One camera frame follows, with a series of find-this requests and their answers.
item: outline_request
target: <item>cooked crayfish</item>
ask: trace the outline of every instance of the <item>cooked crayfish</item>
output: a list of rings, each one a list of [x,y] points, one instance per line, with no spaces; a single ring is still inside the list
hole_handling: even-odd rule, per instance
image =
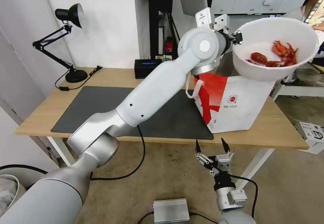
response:
[[[280,61],[268,61],[268,58],[258,52],[254,52],[251,54],[251,59],[246,59],[246,61],[257,64],[263,65],[266,67],[281,67],[281,66],[290,66],[297,63],[296,61],[296,52],[298,49],[294,50],[290,43],[287,43],[289,48],[282,45],[280,41],[276,40],[273,42],[272,51],[280,57]]]

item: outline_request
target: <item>white paper bag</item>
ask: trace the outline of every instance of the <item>white paper bag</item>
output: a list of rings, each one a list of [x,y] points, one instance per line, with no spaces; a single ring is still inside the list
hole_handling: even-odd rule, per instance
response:
[[[190,77],[187,79],[188,90]],[[248,130],[275,82],[257,82],[242,76],[205,73],[195,80],[193,98],[212,133]]]

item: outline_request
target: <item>black desk mat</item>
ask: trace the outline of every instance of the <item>black desk mat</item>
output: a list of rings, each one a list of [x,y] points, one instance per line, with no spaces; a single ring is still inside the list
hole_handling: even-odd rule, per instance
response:
[[[83,87],[51,131],[73,133],[92,114],[115,109],[132,90],[125,87]],[[185,90],[180,90],[140,127],[144,137],[214,139],[194,100],[187,97]],[[128,136],[140,135],[134,128]]]

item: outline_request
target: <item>desk lamp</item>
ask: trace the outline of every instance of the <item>desk lamp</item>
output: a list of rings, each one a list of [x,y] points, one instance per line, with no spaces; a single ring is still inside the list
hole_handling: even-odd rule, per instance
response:
[[[48,57],[52,58],[56,62],[60,63],[64,67],[66,67],[69,72],[65,76],[65,80],[70,83],[76,83],[81,82],[85,80],[88,77],[88,74],[83,70],[77,70],[73,67],[73,64],[68,63],[64,60],[61,60],[60,58],[57,58],[55,55],[51,54],[47,50],[45,50],[45,46],[59,40],[60,38],[66,36],[67,34],[71,33],[72,25],[69,24],[69,21],[72,22],[74,25],[76,25],[79,28],[84,27],[84,16],[83,16],[83,9],[80,3],[74,4],[71,6],[68,10],[66,9],[56,9],[55,10],[55,16],[62,21],[63,24],[65,24],[60,29],[56,30],[55,32],[49,34],[48,36],[33,42],[33,47],[43,54],[46,54]],[[64,34],[61,34],[60,36],[56,38],[49,39],[51,36],[53,36],[56,33],[59,33],[60,31],[65,30]]]

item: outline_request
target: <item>wooden table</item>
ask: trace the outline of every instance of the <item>wooden table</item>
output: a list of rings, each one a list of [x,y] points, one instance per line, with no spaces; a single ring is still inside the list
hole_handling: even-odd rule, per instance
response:
[[[81,68],[88,73],[93,68]],[[133,69],[103,68],[85,83],[84,86],[101,87],[135,87],[142,80],[136,80]],[[81,83],[70,84],[71,88]],[[45,136],[53,144],[67,165],[74,163],[74,159],[63,143],[61,138],[69,137],[71,134],[51,132],[56,122],[64,111],[77,96],[82,88],[71,91],[54,90],[46,100],[19,126],[16,134],[29,136]],[[263,106],[253,126],[247,131],[234,131],[214,134],[213,140],[199,140],[203,144],[221,144],[221,137],[226,139],[229,145],[255,146],[260,151],[244,171],[244,177],[251,178],[275,148],[286,149],[308,149],[308,145],[298,134],[282,111],[269,97]],[[141,141],[140,137],[123,136],[119,141]],[[146,142],[162,142],[176,144],[195,144],[195,139],[170,139],[146,137]],[[245,185],[244,181],[238,181],[238,188]]]

